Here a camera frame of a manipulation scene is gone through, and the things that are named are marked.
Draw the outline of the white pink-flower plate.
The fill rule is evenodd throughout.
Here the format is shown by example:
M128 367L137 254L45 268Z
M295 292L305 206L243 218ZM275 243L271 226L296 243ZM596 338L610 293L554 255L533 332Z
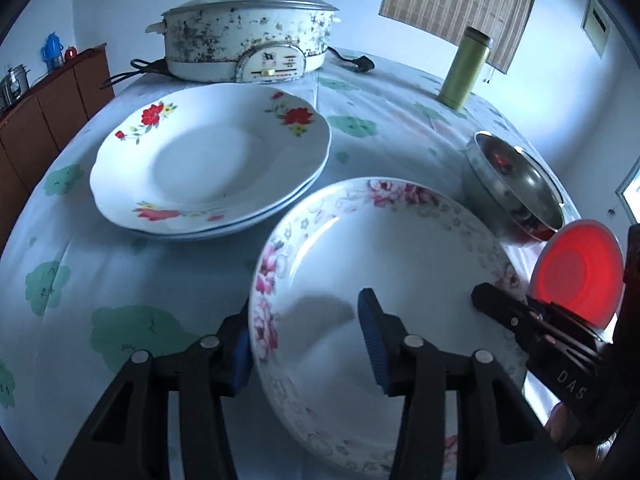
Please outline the white pink-flower plate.
M256 370L283 426L336 469L385 479L416 352L486 351L521 387L525 354L474 307L480 284L525 296L498 238L439 192L353 178L305 198L268 238L248 304Z

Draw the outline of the steel pot on sideboard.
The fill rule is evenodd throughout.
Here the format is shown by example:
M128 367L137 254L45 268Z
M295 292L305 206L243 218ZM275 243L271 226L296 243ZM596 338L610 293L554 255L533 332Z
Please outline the steel pot on sideboard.
M23 64L10 67L1 79L1 94L6 106L19 101L29 90L28 70Z

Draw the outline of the stainless steel bowl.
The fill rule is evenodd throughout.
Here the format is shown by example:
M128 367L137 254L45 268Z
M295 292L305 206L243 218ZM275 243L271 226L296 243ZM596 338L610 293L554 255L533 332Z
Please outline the stainless steel bowl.
M537 244L562 229L562 202L519 148L479 131L466 144L464 158L465 203L499 240Z

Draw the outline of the red plastic bowl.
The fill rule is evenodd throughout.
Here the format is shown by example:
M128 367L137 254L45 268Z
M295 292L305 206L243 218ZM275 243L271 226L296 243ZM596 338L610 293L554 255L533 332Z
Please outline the red plastic bowl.
M603 223L576 220L544 246L528 294L603 330L622 301L624 264L620 242Z

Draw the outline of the small red object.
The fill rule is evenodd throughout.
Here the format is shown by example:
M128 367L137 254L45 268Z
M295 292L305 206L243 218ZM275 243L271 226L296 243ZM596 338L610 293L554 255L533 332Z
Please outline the small red object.
M72 60L77 55L77 49L75 47L69 47L64 53L65 61Z

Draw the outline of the white red-flower plate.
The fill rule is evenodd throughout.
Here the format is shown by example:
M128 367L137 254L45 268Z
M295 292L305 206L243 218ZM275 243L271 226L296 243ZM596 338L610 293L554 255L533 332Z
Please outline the white red-flower plate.
M283 204L318 177L331 128L314 107L259 84L180 90L102 142L90 190L102 216L160 237L219 230Z

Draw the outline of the white floral electric pot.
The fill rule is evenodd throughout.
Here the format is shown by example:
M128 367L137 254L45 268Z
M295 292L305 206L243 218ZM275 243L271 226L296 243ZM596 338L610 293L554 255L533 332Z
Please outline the white floral electric pot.
M145 31L164 37L180 79L271 84L322 66L337 12L323 0L191 0Z

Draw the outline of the brown wooden sideboard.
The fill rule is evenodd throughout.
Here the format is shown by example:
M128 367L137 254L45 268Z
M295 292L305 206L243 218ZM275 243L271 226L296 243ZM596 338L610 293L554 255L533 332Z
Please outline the brown wooden sideboard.
M1 243L46 170L112 99L106 45L79 53L1 114Z

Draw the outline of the white wall panel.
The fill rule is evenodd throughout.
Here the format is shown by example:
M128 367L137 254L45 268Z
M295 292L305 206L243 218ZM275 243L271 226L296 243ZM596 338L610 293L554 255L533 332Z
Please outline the white wall panel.
M608 14L597 3L597 0L587 0L585 13L582 17L582 30L591 42L593 49L602 58L608 44L611 24Z

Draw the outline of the green thermos bottle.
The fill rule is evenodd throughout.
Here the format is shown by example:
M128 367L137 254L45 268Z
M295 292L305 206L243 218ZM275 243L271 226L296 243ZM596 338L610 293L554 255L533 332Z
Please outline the green thermos bottle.
M492 39L468 26L440 88L438 99L453 110L462 110L491 51Z

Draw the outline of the blue kettle on sideboard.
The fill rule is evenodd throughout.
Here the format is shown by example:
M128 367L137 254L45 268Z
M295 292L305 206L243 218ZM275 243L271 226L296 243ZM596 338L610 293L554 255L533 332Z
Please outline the blue kettle on sideboard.
M55 32L51 32L50 35L47 36L40 53L43 62L47 65L49 73L64 64L63 45L61 44L60 37Z

